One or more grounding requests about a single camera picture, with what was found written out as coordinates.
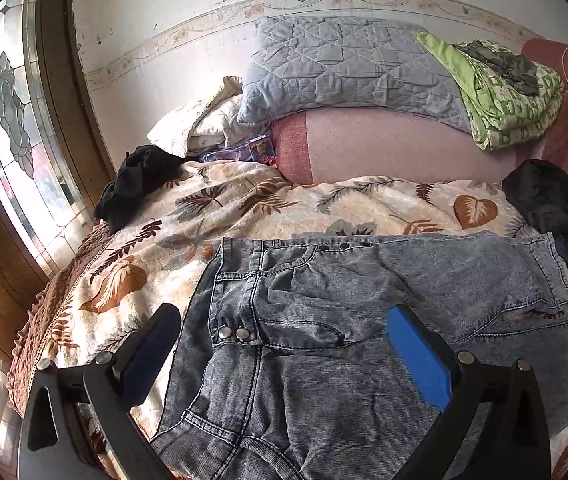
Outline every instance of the wall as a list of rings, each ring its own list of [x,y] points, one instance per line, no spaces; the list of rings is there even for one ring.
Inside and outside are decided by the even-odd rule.
[[[146,60],[146,56],[154,55],[152,50],[160,42],[158,38],[163,38],[163,31],[212,9],[243,1],[74,0],[83,70],[116,166],[126,150],[144,142],[145,133],[164,113],[205,93],[223,73],[241,75],[247,63],[252,27],[238,26],[225,34],[211,34],[205,43],[185,42],[179,49]],[[568,4],[564,0],[458,1],[568,43]],[[443,28],[443,18],[438,23]],[[482,36],[481,31],[474,34],[472,23],[468,25],[465,36],[459,39]],[[104,75],[117,63],[132,63],[134,67],[121,77]],[[100,76],[102,83],[94,84]]]

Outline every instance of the package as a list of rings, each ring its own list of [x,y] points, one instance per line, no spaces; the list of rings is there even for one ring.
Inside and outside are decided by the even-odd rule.
[[[270,126],[264,127],[259,135],[252,139],[239,142],[230,148],[222,148],[212,152],[203,153],[199,157],[200,162],[211,162],[212,160],[243,160],[248,162],[259,162],[267,166],[277,167],[275,158],[275,148],[270,139]]]

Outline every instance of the stained glass window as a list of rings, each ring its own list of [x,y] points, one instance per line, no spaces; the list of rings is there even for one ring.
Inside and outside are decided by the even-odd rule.
[[[46,107],[35,0],[0,2],[0,200],[48,276],[68,264],[92,223]]]

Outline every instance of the denim jeans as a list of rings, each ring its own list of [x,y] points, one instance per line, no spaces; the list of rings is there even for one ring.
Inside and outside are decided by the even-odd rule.
[[[568,273],[550,235],[224,238],[153,448],[198,480],[392,478],[438,414],[387,340],[398,303],[454,351],[528,360],[551,435],[568,424]]]

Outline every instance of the wallpaper border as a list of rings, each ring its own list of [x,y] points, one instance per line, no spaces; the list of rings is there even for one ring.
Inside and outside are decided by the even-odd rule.
[[[366,16],[367,12],[372,16],[372,12],[376,11],[396,11],[444,18],[481,28],[517,44],[539,38],[528,28],[456,0],[245,0],[205,12],[160,32],[104,68],[87,73],[86,84],[89,91],[104,88],[174,48],[228,28],[255,22],[261,16],[305,12],[323,14],[330,10],[340,13],[352,10],[357,16]]]

